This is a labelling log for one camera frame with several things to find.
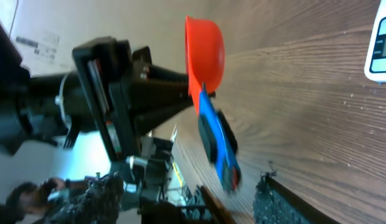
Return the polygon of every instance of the kitchen scale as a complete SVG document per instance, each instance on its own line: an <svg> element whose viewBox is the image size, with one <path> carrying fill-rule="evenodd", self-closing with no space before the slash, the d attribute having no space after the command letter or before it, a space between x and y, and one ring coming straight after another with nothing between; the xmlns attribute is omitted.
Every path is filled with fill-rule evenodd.
<svg viewBox="0 0 386 224"><path fill-rule="evenodd" d="M381 1L375 18L364 72L370 80L386 82L386 0Z"/></svg>

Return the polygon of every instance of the brown wood surface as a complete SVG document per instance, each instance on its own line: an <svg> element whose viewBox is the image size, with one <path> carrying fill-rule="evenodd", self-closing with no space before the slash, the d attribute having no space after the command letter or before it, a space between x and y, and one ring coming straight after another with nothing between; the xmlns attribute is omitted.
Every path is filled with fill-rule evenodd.
<svg viewBox="0 0 386 224"><path fill-rule="evenodd" d="M210 1L224 35L216 107L239 144L243 183L222 192L193 110L171 121L191 189L204 184L238 223L252 223L261 172L341 223L386 223L386 85L363 69L379 1Z"/></svg>

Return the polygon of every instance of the man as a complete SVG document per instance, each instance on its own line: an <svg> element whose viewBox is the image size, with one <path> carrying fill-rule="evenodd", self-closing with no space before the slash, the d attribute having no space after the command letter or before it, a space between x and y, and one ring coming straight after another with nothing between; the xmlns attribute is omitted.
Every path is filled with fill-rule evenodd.
<svg viewBox="0 0 386 224"><path fill-rule="evenodd" d="M119 172L127 183L135 183L132 178L129 165L124 162L116 162L111 165L110 173ZM62 209L66 197L74 197L83 194L88 188L88 181L70 181L58 177L52 177L44 183L37 185L25 182L16 187L6 200L6 206L15 208L25 214L33 214L41 217L51 217ZM48 200L53 191L67 192L55 200ZM139 195L125 192L121 199L121 210L129 210L138 207Z"/></svg>

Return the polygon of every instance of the yellow strip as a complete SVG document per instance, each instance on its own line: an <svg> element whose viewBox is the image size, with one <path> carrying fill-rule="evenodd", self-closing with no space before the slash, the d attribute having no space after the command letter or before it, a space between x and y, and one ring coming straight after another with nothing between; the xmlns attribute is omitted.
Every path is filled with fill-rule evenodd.
<svg viewBox="0 0 386 224"><path fill-rule="evenodd" d="M178 171L178 169L176 169L176 163L175 163L175 162L172 163L172 166L174 167L174 171L175 171L175 173L176 173L176 177L178 178L179 185L180 185L181 187L183 187L183 182L182 182L181 177L179 176L179 171Z"/></svg>

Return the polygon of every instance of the wood grain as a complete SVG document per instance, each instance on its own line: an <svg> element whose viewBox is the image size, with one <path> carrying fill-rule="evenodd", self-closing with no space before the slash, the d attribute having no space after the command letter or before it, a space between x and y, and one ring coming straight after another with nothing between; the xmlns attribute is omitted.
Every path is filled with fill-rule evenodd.
<svg viewBox="0 0 386 224"><path fill-rule="evenodd" d="M239 143L243 184L222 192L192 110L173 119L190 188L207 185L253 223L261 172L341 223L386 223L386 85L363 69L379 1L210 1L225 74L214 101Z"/></svg>

